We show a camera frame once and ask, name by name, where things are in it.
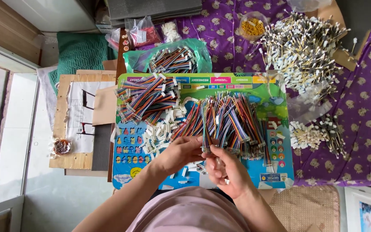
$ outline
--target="plastic container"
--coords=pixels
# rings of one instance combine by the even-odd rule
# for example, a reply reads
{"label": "plastic container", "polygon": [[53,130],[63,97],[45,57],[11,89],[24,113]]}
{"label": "plastic container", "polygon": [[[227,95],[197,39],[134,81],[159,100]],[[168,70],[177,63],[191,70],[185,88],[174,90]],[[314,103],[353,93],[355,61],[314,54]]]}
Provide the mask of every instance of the plastic container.
{"label": "plastic container", "polygon": [[265,30],[265,27],[267,27],[268,22],[267,22],[267,18],[262,13],[260,13],[258,11],[249,12],[249,13],[243,15],[243,17],[241,17],[240,26],[238,28],[240,35],[248,41],[256,41],[256,40],[260,39],[263,36],[264,33],[262,33],[260,35],[250,35],[242,29],[243,22],[247,21],[248,19],[251,19],[251,18],[256,18],[256,19],[262,21],[263,22],[263,30]]}
{"label": "plastic container", "polygon": [[315,11],[318,8],[330,5],[331,2],[332,0],[287,0],[291,9],[299,13]]}

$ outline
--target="children's educational mat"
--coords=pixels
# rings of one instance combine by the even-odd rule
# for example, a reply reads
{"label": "children's educational mat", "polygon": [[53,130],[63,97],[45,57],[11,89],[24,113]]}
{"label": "children's educational mat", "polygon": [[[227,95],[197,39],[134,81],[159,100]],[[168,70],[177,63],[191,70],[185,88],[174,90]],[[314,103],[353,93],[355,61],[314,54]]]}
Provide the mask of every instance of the children's educational mat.
{"label": "children's educational mat", "polygon": [[[264,141],[267,143],[267,154],[261,159],[241,159],[247,168],[254,185],[260,189],[290,188],[293,185],[293,161],[290,147],[289,121],[286,105],[285,86],[275,79],[268,83],[264,77],[256,73],[163,73],[166,77],[175,77],[180,86],[181,102],[185,99],[204,99],[214,96],[219,91],[242,93],[250,103],[256,103],[258,118],[265,121]],[[148,73],[125,73],[118,79],[118,85],[123,81],[137,82]],[[185,104],[187,111],[193,107],[193,102]],[[164,113],[160,120],[166,118]],[[122,123],[117,115],[120,134],[114,143],[113,185],[120,189],[128,183],[155,157],[144,150],[143,134],[147,129],[145,122],[134,124]],[[159,189],[178,189],[186,186],[202,186],[216,188],[208,175],[191,171],[186,166],[167,179]]]}

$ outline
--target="green cushion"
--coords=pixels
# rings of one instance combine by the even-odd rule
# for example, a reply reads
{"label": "green cushion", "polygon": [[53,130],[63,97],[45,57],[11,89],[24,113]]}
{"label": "green cushion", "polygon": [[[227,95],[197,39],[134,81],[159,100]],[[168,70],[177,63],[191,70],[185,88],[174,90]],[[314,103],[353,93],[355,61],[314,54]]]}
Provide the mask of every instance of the green cushion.
{"label": "green cushion", "polygon": [[116,59],[104,34],[57,33],[58,69],[50,72],[49,80],[55,94],[55,83],[61,74],[75,74],[77,69],[104,70],[103,61]]}

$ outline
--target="hand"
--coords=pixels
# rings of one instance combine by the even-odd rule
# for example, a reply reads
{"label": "hand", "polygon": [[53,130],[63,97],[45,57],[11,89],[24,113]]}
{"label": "hand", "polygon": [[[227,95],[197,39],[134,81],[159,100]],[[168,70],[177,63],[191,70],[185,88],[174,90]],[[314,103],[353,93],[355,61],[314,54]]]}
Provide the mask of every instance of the hand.
{"label": "hand", "polygon": [[[210,180],[217,184],[219,189],[232,199],[246,195],[249,191],[255,189],[246,167],[235,155],[214,145],[210,146],[210,150],[214,156],[208,157],[208,154],[204,153],[203,157],[208,157],[206,159],[206,170],[209,173]],[[228,185],[225,183],[221,171],[216,168],[216,157],[219,157],[225,164],[225,172],[230,180]]]}
{"label": "hand", "polygon": [[164,172],[166,176],[169,176],[178,172],[188,163],[204,160],[201,156],[202,141],[202,136],[179,137],[158,155],[152,163],[160,171]]}

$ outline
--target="green plastic bag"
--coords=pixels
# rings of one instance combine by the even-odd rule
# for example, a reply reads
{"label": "green plastic bag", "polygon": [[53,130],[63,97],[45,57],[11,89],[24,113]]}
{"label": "green plastic bag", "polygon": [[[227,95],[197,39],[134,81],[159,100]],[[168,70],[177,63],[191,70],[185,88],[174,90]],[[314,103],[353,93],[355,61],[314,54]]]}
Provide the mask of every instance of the green plastic bag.
{"label": "green plastic bag", "polygon": [[199,73],[211,73],[213,65],[207,49],[206,42],[195,38],[184,39],[176,42],[165,43],[150,50],[129,51],[124,53],[125,67],[127,73],[133,73],[133,70],[146,72],[151,57],[160,50],[165,48],[176,49],[177,47],[187,46],[195,54],[197,60],[197,70]]}

